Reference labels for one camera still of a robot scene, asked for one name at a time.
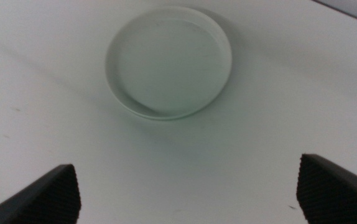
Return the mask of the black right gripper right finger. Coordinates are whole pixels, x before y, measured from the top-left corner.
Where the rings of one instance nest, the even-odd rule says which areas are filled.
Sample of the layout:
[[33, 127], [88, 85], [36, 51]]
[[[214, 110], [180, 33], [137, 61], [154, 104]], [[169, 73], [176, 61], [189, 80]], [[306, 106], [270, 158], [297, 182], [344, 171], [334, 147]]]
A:
[[357, 175], [317, 154], [302, 154], [297, 201], [308, 223], [357, 224]]

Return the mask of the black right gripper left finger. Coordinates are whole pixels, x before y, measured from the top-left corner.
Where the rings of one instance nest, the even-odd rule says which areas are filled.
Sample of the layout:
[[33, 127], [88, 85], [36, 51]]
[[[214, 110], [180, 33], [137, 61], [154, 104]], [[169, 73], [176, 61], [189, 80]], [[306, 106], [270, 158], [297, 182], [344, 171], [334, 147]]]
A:
[[75, 167], [63, 164], [0, 203], [0, 223], [76, 223], [81, 197]]

